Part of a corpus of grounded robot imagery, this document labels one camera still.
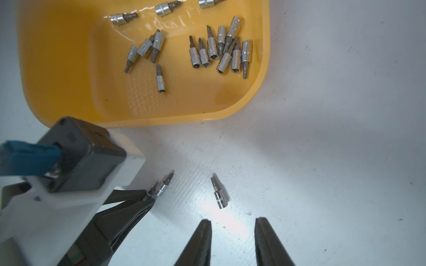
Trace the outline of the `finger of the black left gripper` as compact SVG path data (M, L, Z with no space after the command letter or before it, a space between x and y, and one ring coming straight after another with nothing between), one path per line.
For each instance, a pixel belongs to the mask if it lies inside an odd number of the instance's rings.
M135 225L152 209L155 199L124 201L95 215L94 221L113 253Z
M142 200L146 193L146 190L113 190L103 204Z

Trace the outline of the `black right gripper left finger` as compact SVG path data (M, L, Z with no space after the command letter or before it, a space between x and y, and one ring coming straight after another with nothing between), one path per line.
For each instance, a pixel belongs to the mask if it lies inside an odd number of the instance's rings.
M212 227L203 219L176 261L176 266L210 266Z

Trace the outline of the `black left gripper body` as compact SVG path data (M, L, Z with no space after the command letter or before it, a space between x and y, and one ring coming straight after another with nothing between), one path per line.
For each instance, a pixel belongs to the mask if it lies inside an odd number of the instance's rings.
M1 242L14 240L27 265L57 265L113 190L130 185L146 162L127 136L110 135L127 156L101 188L51 194L38 177L26 176L31 189L12 197L1 210Z

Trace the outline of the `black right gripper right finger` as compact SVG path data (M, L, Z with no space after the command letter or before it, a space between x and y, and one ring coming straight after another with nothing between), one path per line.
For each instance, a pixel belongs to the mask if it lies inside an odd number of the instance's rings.
M254 232L258 266L295 266L267 218L256 219Z

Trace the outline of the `yellow plastic storage box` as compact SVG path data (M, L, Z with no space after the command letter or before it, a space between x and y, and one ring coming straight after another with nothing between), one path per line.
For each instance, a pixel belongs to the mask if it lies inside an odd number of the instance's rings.
M24 96L34 116L52 126L72 116L106 128L192 123L222 119L241 110L265 79L271 54L269 1L224 1L202 9L183 1L159 17L158 1L16 1L18 51ZM113 25L109 16L137 13ZM207 39L242 19L239 37L252 40L247 79L242 73L194 69L189 36ZM155 63L138 56L129 73L126 60L156 30L165 41ZM166 93L158 92L156 65Z

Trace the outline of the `silver bit in box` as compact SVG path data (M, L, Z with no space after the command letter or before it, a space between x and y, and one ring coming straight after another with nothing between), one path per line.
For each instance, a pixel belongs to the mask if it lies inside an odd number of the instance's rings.
M157 4L154 9L156 14L159 17L164 17L167 14L172 13L173 10L175 10L176 8L178 8L181 5L180 1L173 1L173 2L165 2L165 3L161 3L161 4Z

